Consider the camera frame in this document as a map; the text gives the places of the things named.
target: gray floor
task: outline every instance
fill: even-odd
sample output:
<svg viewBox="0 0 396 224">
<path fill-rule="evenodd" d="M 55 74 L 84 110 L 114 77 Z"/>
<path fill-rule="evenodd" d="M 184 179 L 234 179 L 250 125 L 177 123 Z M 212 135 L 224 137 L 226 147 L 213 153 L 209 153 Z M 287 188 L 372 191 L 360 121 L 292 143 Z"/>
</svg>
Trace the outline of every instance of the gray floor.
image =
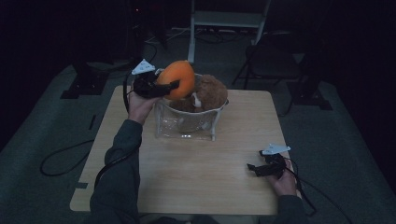
<svg viewBox="0 0 396 224">
<path fill-rule="evenodd" d="M 214 75 L 229 89 L 241 89 L 241 80 L 234 86 L 231 81 L 243 63 L 244 48 L 251 38 L 245 36 L 222 44 L 197 41 L 195 72 Z M 164 50 L 155 44 L 158 52 L 152 63 L 157 67 L 187 59 L 187 36 L 170 39 L 168 45 L 169 49 Z M 154 48 L 147 46 L 145 58 L 151 58 L 153 53 Z M 110 67 L 101 63 L 93 66 L 99 69 Z M 102 95 L 80 96 L 77 100 L 60 99 L 76 75 L 71 67 L 52 80 L 31 115 L 0 154 L 0 223 L 79 223 L 87 216 L 69 209 L 83 164 L 66 175 L 47 177 L 39 172 L 40 162 L 56 149 L 95 137 L 100 122 L 90 128 L 92 116 L 101 118 L 104 115 L 110 96 L 121 84 L 124 73 L 111 73 Z M 248 88 L 264 90 L 267 86 L 265 81 L 254 80 Z M 292 148 L 290 155 L 299 165 L 300 176 L 337 202 L 354 223 L 396 223 L 395 195 L 377 169 L 335 87 L 322 82 L 319 90 L 333 111 L 295 105 L 286 117 L 279 118 L 286 143 Z M 272 94 L 276 110 L 286 109 L 290 98 L 286 84 L 279 83 Z M 46 170 L 61 172 L 88 152 L 91 145 L 76 147 L 53 158 L 45 166 Z M 347 223 L 316 190 L 307 185 L 304 190 L 318 209 L 310 218 L 311 223 Z M 160 215 L 142 217 L 142 221 L 157 216 Z M 177 217 L 189 219 L 191 216 Z M 258 217 L 215 218 L 221 223 L 258 222 Z"/>
</svg>

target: person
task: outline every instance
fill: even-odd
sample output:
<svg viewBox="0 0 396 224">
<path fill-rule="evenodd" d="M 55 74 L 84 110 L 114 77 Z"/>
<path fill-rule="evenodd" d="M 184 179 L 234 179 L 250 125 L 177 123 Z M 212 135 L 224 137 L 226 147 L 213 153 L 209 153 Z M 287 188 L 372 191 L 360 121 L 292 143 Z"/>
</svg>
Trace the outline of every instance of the person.
<svg viewBox="0 0 396 224">
<path fill-rule="evenodd" d="M 129 95 L 129 114 L 116 136 L 113 146 L 106 152 L 105 164 L 110 164 L 126 155 L 125 161 L 109 168 L 101 176 L 91 196 L 90 215 L 85 224 L 92 223 L 140 223 L 137 196 L 140 184 L 139 148 L 142 142 L 143 125 L 153 105 L 160 98 L 144 99 L 135 92 Z M 294 178 L 285 171 L 281 178 L 267 177 L 279 195 L 279 214 L 276 223 L 305 223 L 303 203 L 296 196 Z M 160 218 L 156 224 L 184 223 L 172 218 Z M 211 217 L 199 216 L 192 223 L 218 223 Z"/>
</svg>

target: basket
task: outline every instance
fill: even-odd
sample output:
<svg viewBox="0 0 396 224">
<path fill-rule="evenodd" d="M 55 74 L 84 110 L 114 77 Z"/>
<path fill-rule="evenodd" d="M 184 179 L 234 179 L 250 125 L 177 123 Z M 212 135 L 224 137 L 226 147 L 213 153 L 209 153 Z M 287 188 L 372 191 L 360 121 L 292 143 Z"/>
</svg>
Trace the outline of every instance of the basket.
<svg viewBox="0 0 396 224">
<path fill-rule="evenodd" d="M 201 75 L 195 74 L 195 81 L 198 82 L 200 77 Z M 169 103 L 170 101 L 161 99 L 154 107 L 156 137 L 216 140 L 216 124 L 228 100 L 220 108 L 200 113 L 175 110 L 169 106 Z"/>
</svg>

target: wooden table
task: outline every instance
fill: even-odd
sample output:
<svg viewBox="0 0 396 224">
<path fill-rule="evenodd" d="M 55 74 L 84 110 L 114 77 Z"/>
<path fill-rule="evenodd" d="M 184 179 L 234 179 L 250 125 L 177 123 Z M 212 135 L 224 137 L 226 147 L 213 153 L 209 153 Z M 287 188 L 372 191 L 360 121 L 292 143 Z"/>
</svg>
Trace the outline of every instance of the wooden table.
<svg viewBox="0 0 396 224">
<path fill-rule="evenodd" d="M 272 215 L 277 201 L 271 186 L 247 168 L 264 164 L 258 151 L 268 144 L 285 145 L 271 94 L 229 90 L 216 141 L 156 138 L 154 110 L 148 116 L 140 148 L 140 213 Z M 94 179 L 104 156 L 127 118 L 122 87 L 108 105 L 92 151 L 70 203 L 89 211 Z"/>
</svg>

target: dark sleeve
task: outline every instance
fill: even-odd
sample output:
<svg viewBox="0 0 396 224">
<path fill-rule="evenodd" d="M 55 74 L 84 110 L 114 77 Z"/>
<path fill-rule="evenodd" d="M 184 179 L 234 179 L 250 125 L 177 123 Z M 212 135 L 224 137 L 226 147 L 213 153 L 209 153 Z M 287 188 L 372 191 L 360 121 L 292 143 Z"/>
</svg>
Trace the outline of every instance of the dark sleeve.
<svg viewBox="0 0 396 224">
<path fill-rule="evenodd" d="M 305 215 L 301 198 L 283 195 L 278 199 L 277 217 L 274 224 L 305 224 L 309 223 Z"/>
<path fill-rule="evenodd" d="M 133 153 L 126 161 L 109 168 L 91 196 L 91 215 L 84 223 L 139 223 L 137 195 L 140 184 L 138 150 L 142 125 L 125 120 L 114 137 L 105 164 Z"/>
</svg>

